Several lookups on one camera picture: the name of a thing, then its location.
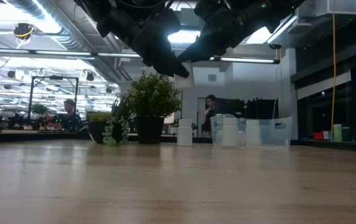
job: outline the table surface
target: table surface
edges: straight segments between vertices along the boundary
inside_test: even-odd
[[[356,152],[0,144],[0,224],[356,223]]]

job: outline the ceiling duct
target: ceiling duct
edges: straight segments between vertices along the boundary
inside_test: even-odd
[[[93,52],[95,48],[86,40],[83,34],[72,24],[69,18],[51,0],[5,0],[14,7],[26,12],[40,21],[57,23],[61,27],[60,37],[52,37],[69,51]],[[104,59],[96,58],[87,61],[97,68],[100,74],[109,82],[118,83],[121,80],[120,71],[109,66]]]

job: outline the potted plant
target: potted plant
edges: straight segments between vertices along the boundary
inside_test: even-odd
[[[131,83],[128,101],[136,115],[139,143],[158,144],[164,118],[180,110],[179,91],[165,75],[143,71],[138,81]]]
[[[46,114],[48,112],[48,107],[41,105],[41,104],[36,104],[36,105],[33,105],[32,112],[37,115],[37,120],[32,125],[33,130],[39,130],[41,127],[40,116],[43,114]]]
[[[99,144],[113,147],[118,143],[125,143],[128,140],[127,128],[132,115],[126,97],[123,96],[120,103],[113,103],[110,113],[89,115],[88,132],[92,140]]]

